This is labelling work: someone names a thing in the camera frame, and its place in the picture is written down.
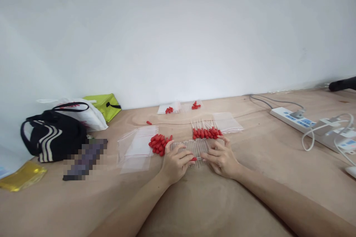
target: person's right hand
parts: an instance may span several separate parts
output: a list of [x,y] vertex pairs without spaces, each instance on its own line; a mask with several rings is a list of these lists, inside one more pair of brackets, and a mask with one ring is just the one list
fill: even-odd
[[201,153],[200,156],[210,162],[217,174],[225,178],[235,178],[241,165],[231,150],[230,140],[225,136],[218,136],[218,138],[224,140],[225,146],[215,141],[215,147],[209,149],[208,153]]

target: black handle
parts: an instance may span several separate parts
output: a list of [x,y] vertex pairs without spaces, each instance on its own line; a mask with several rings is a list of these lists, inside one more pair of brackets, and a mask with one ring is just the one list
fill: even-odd
[[25,127],[25,124],[27,122],[31,122],[33,120],[26,120],[25,122],[22,123],[21,125],[21,138],[23,140],[23,143],[25,144],[27,150],[30,152],[31,155],[33,156],[38,156],[42,151],[36,146],[36,145],[33,145],[26,137],[25,135],[25,131],[24,131],[24,127]]
[[108,106],[112,106],[112,107],[114,107],[114,108],[121,108],[120,105],[111,105],[110,102],[107,102],[107,103],[106,103],[106,107],[108,107]]
[[[75,105],[81,105],[81,104],[84,104],[87,106],[86,109],[61,109],[61,107],[68,107],[68,106],[75,106]],[[66,103],[66,104],[63,104],[63,105],[60,105],[60,106],[56,106],[54,108],[52,108],[52,110],[55,110],[55,111],[69,111],[69,112],[82,112],[82,111],[85,111],[85,110],[88,110],[89,109],[89,105],[87,103],[84,103],[84,102],[73,102],[73,103]]]
[[356,77],[335,81],[329,84],[330,91],[341,91],[346,89],[356,90]]

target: forearm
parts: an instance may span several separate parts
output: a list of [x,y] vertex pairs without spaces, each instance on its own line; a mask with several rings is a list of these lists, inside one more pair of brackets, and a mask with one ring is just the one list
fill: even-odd
[[307,197],[240,166],[234,179],[271,208],[298,236],[354,236],[356,228]]
[[94,231],[96,236],[136,236],[160,197],[169,187],[158,174],[123,207],[115,209]]

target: black bag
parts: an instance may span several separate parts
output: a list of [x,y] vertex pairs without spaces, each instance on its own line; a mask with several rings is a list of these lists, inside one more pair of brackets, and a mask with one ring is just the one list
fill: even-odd
[[[84,110],[62,109],[73,105],[86,105]],[[21,125],[21,138],[28,151],[38,156],[40,162],[61,161],[68,155],[77,154],[86,141],[86,128],[78,120],[57,111],[82,112],[89,108],[83,102],[67,103],[44,111],[41,115],[28,117]],[[30,140],[24,133],[24,126],[29,122],[33,127]]]

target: hand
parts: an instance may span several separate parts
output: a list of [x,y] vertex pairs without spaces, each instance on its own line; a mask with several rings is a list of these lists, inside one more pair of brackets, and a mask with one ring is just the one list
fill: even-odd
[[215,141],[215,147],[209,149],[208,153],[201,153],[200,156],[210,162],[217,174],[225,178],[235,178],[241,165],[231,150],[230,140],[224,136],[218,138],[224,140],[225,146]]
[[180,148],[187,148],[185,145],[179,144],[171,151],[172,143],[174,140],[169,141],[166,145],[163,166],[158,174],[169,186],[179,181],[187,168],[195,164],[194,161],[191,161],[194,157],[191,151],[184,150],[178,153]]

